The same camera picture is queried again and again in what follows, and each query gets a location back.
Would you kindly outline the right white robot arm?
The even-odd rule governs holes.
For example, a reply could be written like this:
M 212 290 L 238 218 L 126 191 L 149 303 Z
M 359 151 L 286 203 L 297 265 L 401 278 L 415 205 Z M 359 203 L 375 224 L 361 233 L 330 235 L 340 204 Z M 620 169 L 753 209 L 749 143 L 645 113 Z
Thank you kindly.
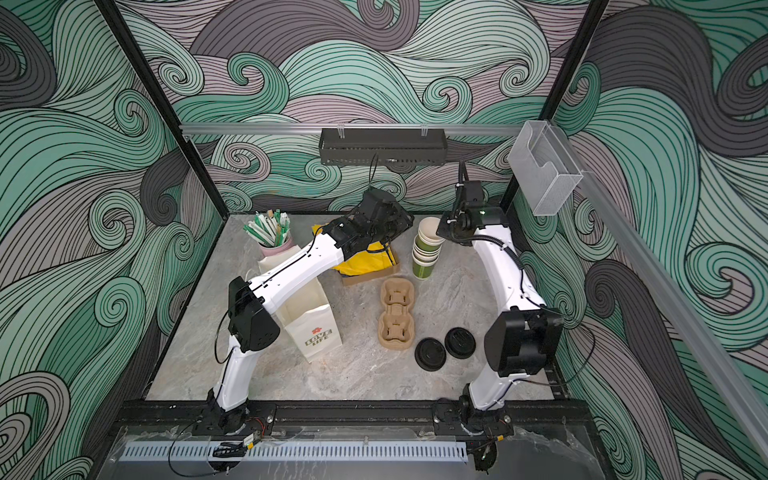
M 563 315 L 548 307 L 528 278 L 513 244 L 506 213 L 486 204 L 478 181 L 460 180 L 439 237 L 471 247 L 490 279 L 498 316 L 483 340 L 486 365 L 466 387 L 467 414 L 504 406 L 513 386 L 525 383 L 556 353 Z

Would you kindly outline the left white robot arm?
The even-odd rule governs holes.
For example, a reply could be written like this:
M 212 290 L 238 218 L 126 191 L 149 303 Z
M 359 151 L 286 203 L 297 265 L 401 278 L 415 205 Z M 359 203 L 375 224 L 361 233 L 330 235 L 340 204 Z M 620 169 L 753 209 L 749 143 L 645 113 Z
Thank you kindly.
M 414 216 L 395 197 L 370 187 L 347 214 L 320 226 L 309 245 L 251 280 L 233 279 L 228 287 L 229 348 L 218 384 L 208 396 L 209 410 L 221 424 L 245 418 L 248 388 L 260 353 L 280 335 L 274 315 L 293 294 L 325 271 L 374 243 L 388 246 L 410 229 Z

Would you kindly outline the white paper takeout bag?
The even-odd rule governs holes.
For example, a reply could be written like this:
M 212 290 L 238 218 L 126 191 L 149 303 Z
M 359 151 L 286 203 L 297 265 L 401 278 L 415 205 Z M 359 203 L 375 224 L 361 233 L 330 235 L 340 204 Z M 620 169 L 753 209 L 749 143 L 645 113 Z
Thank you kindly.
M 342 338 L 329 300 L 317 277 L 308 280 L 300 288 L 296 285 L 295 275 L 299 264 L 277 274 L 267 282 L 268 291 L 284 293 L 288 289 L 292 294 L 283 294 L 284 300 L 276 310 L 276 316 L 283 329 L 311 363 L 322 355 L 342 345 Z

